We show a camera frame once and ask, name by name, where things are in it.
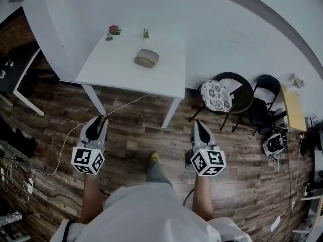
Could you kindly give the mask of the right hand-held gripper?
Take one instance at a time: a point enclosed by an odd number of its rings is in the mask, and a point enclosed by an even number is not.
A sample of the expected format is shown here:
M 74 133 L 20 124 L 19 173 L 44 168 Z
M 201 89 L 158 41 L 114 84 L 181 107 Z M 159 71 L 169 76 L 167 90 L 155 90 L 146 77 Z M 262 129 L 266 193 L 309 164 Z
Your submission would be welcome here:
M 198 176 L 216 176 L 225 169 L 225 155 L 215 144 L 211 130 L 199 120 L 192 124 L 191 142 L 193 147 L 186 153 L 186 167 L 192 167 Z

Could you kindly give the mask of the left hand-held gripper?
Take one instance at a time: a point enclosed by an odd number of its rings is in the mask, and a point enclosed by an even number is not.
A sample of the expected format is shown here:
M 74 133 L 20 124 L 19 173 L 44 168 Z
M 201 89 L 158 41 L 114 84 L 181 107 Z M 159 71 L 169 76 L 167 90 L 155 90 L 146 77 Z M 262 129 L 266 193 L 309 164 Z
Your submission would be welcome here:
M 101 123 L 101 116 L 95 117 L 81 129 L 80 141 L 73 147 L 71 164 L 79 172 L 97 175 L 105 164 L 105 141 L 108 129 L 108 120 Z

